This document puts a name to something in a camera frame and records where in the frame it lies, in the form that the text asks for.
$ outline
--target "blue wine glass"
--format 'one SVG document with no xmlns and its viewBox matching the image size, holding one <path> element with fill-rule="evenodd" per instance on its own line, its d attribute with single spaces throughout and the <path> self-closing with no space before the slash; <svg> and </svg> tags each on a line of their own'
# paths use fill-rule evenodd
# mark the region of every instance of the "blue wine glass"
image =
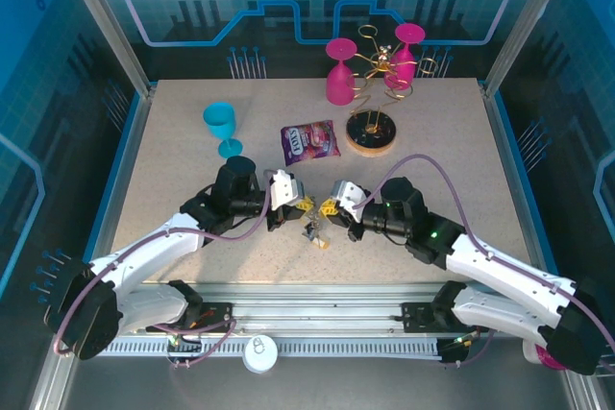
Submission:
<svg viewBox="0 0 615 410">
<path fill-rule="evenodd" d="M 203 112 L 203 120 L 211 134 L 223 140 L 218 146 L 218 154 L 221 157 L 229 158 L 241 154 L 243 145 L 238 139 L 233 138 L 236 129 L 233 106 L 223 101 L 213 103 Z"/>
</svg>

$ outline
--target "pink wine glass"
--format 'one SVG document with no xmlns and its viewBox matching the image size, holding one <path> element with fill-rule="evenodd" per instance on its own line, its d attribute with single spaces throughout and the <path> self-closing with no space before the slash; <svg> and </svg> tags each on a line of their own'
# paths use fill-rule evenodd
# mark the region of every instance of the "pink wine glass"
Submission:
<svg viewBox="0 0 615 410">
<path fill-rule="evenodd" d="M 410 45 L 419 43 L 425 38 L 425 31 L 418 24 L 404 23 L 395 28 L 395 36 L 404 43 L 404 46 L 391 59 L 391 64 L 396 62 L 416 61 L 410 52 Z M 387 72 L 384 82 L 389 88 L 406 90 L 412 85 L 416 64 L 400 64 L 395 66 L 395 74 Z"/>
<path fill-rule="evenodd" d="M 327 99 L 336 106 L 349 105 L 355 99 L 355 78 L 344 60 L 355 55 L 357 45 L 349 38 L 334 38 L 325 50 L 329 58 L 339 61 L 327 76 Z"/>
</svg>

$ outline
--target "snack bag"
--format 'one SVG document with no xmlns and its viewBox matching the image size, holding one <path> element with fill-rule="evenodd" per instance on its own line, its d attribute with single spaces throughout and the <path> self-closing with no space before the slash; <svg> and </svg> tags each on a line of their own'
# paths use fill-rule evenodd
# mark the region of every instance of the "snack bag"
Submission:
<svg viewBox="0 0 615 410">
<path fill-rule="evenodd" d="M 332 120 L 284 127 L 282 148 L 286 166 L 308 158 L 340 156 Z"/>
</svg>

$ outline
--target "wooden base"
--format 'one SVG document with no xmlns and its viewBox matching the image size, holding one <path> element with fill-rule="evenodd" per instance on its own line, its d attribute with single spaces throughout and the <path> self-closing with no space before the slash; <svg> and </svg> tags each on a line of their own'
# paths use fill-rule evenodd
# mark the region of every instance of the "wooden base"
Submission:
<svg viewBox="0 0 615 410">
<path fill-rule="evenodd" d="M 346 123 L 346 139 L 362 156 L 380 156 L 391 149 L 395 141 L 395 123 L 384 112 L 378 117 L 376 130 L 369 133 L 367 128 L 376 123 L 377 115 L 376 110 L 369 109 L 353 115 Z"/>
</svg>

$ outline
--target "beige work surface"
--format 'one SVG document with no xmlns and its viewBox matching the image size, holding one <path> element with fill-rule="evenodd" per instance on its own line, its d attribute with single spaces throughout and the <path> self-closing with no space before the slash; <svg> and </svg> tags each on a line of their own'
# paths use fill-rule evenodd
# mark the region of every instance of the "beige work surface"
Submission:
<svg viewBox="0 0 615 410">
<path fill-rule="evenodd" d="M 381 97 L 373 86 L 371 102 Z M 236 137 L 243 155 L 264 169 L 285 168 L 304 182 L 318 204 L 336 180 L 373 188 L 400 158 L 423 153 L 434 157 L 451 176 L 475 233 L 486 242 L 528 261 L 517 215 L 487 115 L 474 79 L 419 79 L 414 93 L 386 109 L 397 125 L 397 139 L 382 157 L 356 154 L 347 144 L 347 107 L 331 105 L 324 79 L 161 81 L 145 127 L 113 249 L 159 227 L 187 199 L 214 182 L 224 163 L 220 141 L 208 131 L 203 110 L 215 101 L 234 105 Z M 326 157 L 284 167 L 280 129 L 331 119 L 341 157 Z M 458 220 L 445 182 L 424 160 L 399 170 L 423 192 L 436 213 Z M 228 235 L 239 235 L 244 224 Z M 382 235 L 366 233 L 352 243 L 346 230 L 328 226 L 332 241 L 318 250 L 302 236 L 296 221 L 267 232 L 262 225 L 242 242 L 213 242 L 185 256 L 151 280 L 181 278 L 217 282 L 428 282 L 457 278 L 412 258 Z"/>
</svg>

